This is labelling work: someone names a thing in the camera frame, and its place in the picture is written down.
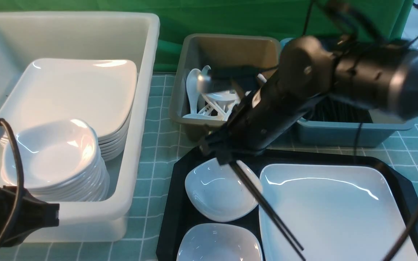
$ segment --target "gray plastic bin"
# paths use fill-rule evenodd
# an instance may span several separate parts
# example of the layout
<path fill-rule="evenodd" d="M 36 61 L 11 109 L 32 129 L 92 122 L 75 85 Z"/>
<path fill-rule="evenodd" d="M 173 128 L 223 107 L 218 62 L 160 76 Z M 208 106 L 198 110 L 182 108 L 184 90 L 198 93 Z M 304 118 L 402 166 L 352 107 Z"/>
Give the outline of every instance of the gray plastic bin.
<path fill-rule="evenodd" d="M 185 38 L 181 50 L 179 67 L 172 91 L 169 117 L 182 124 L 191 141 L 197 141 L 207 134 L 209 129 L 220 127 L 224 121 L 185 119 L 189 113 L 186 94 L 186 77 L 194 68 L 202 69 L 209 65 L 220 66 L 252 65 L 269 68 L 278 64 L 281 51 L 280 42 L 269 37 L 239 36 L 223 34 L 192 34 Z M 268 79 L 273 71 L 263 73 Z"/>

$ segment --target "black tray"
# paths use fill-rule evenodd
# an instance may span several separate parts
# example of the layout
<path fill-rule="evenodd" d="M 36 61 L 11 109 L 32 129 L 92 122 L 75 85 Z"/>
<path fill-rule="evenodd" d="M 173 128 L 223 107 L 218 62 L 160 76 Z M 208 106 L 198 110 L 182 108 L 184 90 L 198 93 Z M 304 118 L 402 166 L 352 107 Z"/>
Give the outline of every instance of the black tray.
<path fill-rule="evenodd" d="M 217 223 L 199 213 L 190 202 L 185 191 L 186 175 L 195 167 L 211 158 L 213 156 L 205 157 L 198 148 L 194 148 L 175 163 L 161 233 L 156 249 L 156 255 L 159 261 L 176 260 L 181 240 L 193 226 L 202 223 Z M 266 150 L 264 154 L 257 157 L 238 155 L 236 158 L 248 165 L 257 176 L 260 175 L 261 170 L 265 166 L 273 163 L 359 165 L 371 167 L 378 170 L 385 177 L 405 223 L 408 222 L 418 204 L 418 197 L 412 183 L 390 166 L 373 157 L 357 157 L 355 161 L 353 156 L 348 155 Z M 246 216 L 227 222 L 227 224 L 246 228 L 257 237 L 259 243 L 262 245 L 259 228 L 259 207 L 255 208 Z M 418 254 L 418 222 L 410 236 Z"/>

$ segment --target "chopsticks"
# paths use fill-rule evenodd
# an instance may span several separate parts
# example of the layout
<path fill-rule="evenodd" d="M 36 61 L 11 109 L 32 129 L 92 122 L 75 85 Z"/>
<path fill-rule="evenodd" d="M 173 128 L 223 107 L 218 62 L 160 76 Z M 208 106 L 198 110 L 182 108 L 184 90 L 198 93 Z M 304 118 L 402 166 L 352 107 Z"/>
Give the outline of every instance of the chopsticks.
<path fill-rule="evenodd" d="M 288 241 L 288 243 L 292 246 L 294 251 L 300 256 L 302 261 L 306 261 L 305 257 L 302 255 L 301 251 L 304 250 L 303 246 L 299 243 L 296 237 L 291 233 L 288 227 L 283 223 L 282 219 L 277 215 L 275 210 L 270 206 L 269 202 L 265 199 L 265 197 L 257 190 L 256 186 L 252 181 L 247 177 L 244 173 L 243 169 L 237 164 L 237 162 L 230 162 L 230 167 L 237 174 L 238 178 L 243 182 L 246 188 L 249 190 L 251 195 L 257 200 L 257 203 L 261 206 L 261 208 L 266 212 L 269 216 L 270 220 L 277 226 L 277 228 L 282 233 L 283 237 Z"/>

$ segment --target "robotic arm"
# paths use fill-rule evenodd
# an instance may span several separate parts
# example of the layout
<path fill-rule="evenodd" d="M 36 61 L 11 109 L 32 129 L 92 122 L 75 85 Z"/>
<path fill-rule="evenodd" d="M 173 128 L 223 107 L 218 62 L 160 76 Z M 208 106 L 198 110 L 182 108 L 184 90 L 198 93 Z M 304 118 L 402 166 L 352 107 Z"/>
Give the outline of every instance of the robotic arm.
<path fill-rule="evenodd" d="M 202 151 L 259 154 L 326 96 L 406 120 L 417 117 L 418 51 L 406 44 L 339 39 L 330 43 L 314 36 L 290 41 L 277 71 L 233 108 L 226 124 L 201 141 Z M 214 86 L 200 84 L 199 88 L 213 92 Z M 219 160 L 228 163 L 229 157 Z"/>

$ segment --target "green backdrop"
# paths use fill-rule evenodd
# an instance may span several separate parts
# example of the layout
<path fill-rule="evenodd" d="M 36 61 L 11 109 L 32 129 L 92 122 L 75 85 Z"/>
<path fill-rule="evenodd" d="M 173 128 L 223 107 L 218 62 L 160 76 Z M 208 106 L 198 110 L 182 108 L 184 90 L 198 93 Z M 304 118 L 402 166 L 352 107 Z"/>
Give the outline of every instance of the green backdrop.
<path fill-rule="evenodd" d="M 402 34 L 413 0 L 347 0 L 388 37 Z M 161 20 L 156 71 L 175 71 L 181 43 L 191 33 L 262 35 L 281 40 L 301 34 L 309 0 L 0 0 L 0 11 L 126 11 Z M 308 34 L 336 33 L 314 9 Z"/>

